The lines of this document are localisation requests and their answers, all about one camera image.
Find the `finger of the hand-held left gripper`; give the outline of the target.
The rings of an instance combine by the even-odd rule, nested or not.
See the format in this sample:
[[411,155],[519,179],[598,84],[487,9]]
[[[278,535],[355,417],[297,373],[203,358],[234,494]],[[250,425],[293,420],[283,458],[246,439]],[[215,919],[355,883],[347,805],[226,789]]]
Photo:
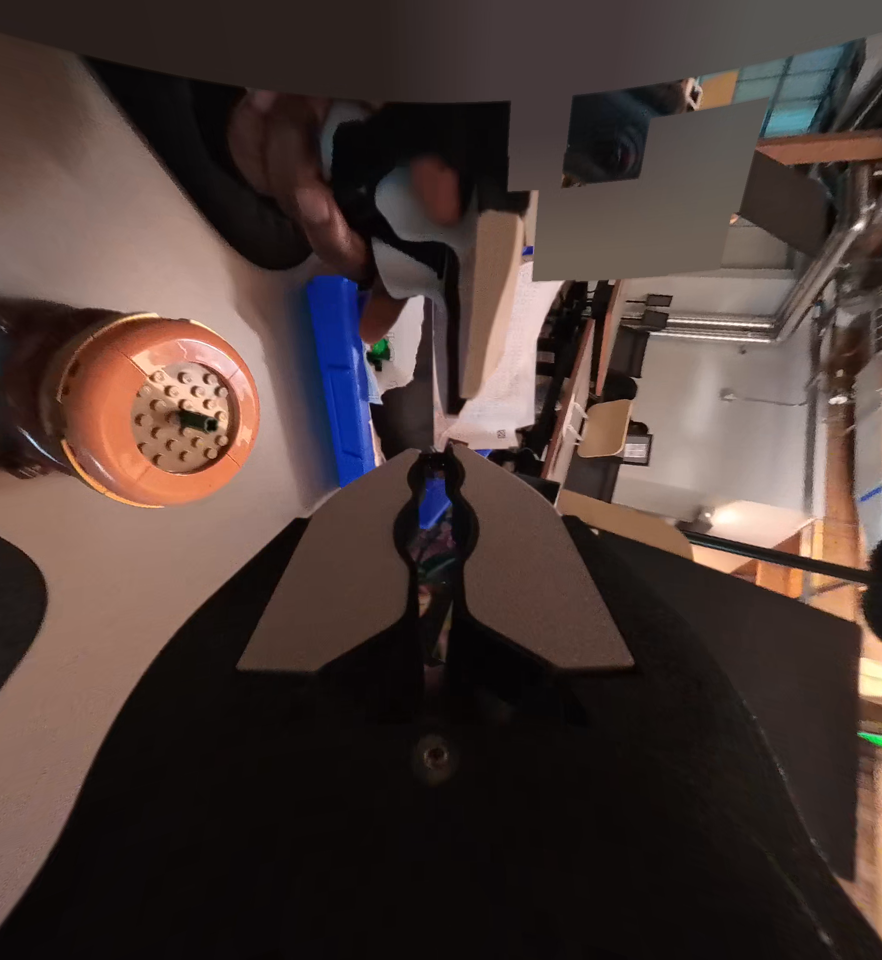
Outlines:
[[445,233],[435,378],[447,415],[480,394],[505,352],[524,234],[522,214],[499,210],[471,210]]

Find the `torn white paper bag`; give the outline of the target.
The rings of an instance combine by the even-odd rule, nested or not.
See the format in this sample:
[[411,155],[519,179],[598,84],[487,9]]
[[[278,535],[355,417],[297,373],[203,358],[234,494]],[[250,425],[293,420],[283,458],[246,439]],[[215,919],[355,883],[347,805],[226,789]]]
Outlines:
[[368,401],[381,404],[384,394],[407,386],[414,379],[417,356],[422,340],[425,299],[412,297],[402,308],[398,320],[385,334],[391,340],[393,359],[375,372],[366,361],[368,344],[363,345]]

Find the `lego flower pot model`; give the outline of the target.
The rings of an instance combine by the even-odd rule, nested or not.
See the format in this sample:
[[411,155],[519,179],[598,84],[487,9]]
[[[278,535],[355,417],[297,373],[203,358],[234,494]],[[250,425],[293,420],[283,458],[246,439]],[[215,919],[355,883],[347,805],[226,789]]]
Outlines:
[[162,509],[227,486],[260,408],[237,350],[193,319],[0,298],[0,469]]

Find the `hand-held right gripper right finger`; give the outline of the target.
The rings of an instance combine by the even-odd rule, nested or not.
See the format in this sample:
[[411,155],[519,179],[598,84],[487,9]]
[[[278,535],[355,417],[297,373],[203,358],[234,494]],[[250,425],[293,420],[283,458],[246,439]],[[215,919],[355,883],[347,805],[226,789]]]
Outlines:
[[568,673],[635,660],[553,503],[461,445],[446,452],[465,609],[483,627]]

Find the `black partition panel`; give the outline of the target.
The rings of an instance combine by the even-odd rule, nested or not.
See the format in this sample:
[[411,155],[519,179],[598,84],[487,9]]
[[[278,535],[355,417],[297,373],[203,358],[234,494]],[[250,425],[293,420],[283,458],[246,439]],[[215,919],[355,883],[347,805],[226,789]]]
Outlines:
[[600,538],[697,633],[758,721],[831,870],[854,881],[859,628],[692,559]]

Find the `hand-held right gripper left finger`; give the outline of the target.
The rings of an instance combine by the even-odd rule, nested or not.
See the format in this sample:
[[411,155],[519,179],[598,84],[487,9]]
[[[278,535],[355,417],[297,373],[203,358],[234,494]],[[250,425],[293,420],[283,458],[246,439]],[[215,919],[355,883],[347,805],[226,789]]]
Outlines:
[[411,504],[410,449],[318,507],[237,663],[239,671],[314,674],[406,613],[411,574],[395,524]]

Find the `person's left hand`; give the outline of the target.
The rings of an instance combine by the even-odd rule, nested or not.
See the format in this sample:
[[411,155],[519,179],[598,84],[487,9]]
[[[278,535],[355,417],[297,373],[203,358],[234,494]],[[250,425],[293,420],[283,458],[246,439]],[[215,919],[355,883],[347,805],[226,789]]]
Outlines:
[[372,345],[395,325],[406,301],[386,290],[369,245],[351,229],[329,189],[320,134],[332,105],[324,97],[249,89],[231,114],[227,142],[239,173],[278,204],[315,255],[337,274],[369,288],[359,335]]

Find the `blue plastic bin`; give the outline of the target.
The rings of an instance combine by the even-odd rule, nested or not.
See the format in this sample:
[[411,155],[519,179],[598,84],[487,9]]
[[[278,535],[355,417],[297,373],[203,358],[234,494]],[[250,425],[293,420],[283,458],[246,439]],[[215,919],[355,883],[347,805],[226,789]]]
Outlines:
[[422,340],[414,379],[368,401],[363,343],[358,333],[362,295],[347,279],[321,275],[305,288],[326,402],[338,485],[375,468],[375,451],[387,460],[408,449],[430,451],[434,440],[433,303],[425,299]]

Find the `white dotted paper bag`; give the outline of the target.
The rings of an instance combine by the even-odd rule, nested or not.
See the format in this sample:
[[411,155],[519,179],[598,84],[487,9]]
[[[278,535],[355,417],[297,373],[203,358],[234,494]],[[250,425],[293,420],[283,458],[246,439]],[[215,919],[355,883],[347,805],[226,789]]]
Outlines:
[[517,445],[519,431],[534,424],[538,339],[563,282],[533,281],[533,267],[531,259],[521,263],[505,351],[480,394],[454,416],[442,411],[435,396],[438,448],[454,441],[472,450],[508,450]]

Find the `metal ceiling pipes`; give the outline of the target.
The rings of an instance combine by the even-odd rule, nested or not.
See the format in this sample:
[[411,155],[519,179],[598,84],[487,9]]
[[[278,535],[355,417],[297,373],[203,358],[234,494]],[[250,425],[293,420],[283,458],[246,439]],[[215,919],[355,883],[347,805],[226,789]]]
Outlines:
[[737,344],[771,344],[779,336],[773,317],[703,313],[671,313],[664,329],[657,331],[656,335],[687,341]]

